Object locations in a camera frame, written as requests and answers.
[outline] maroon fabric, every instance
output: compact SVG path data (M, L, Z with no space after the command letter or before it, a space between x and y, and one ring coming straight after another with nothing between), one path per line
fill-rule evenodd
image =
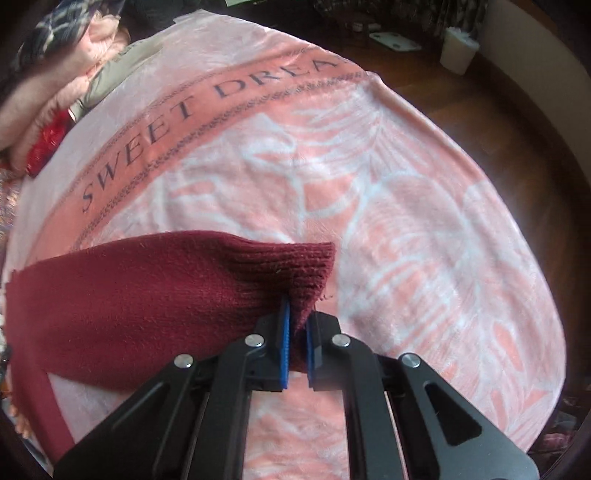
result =
M218 232L129 238L41 261L7 285L13 400L56 461L73 446L47 373L130 391L178 353L219 353L275 311L298 331L333 244L262 244Z

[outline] curtain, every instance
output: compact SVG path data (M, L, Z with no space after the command letter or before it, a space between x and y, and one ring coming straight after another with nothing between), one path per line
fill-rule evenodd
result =
M459 27L477 38L487 4L488 0L393 0L391 13L435 37L442 38L447 27Z

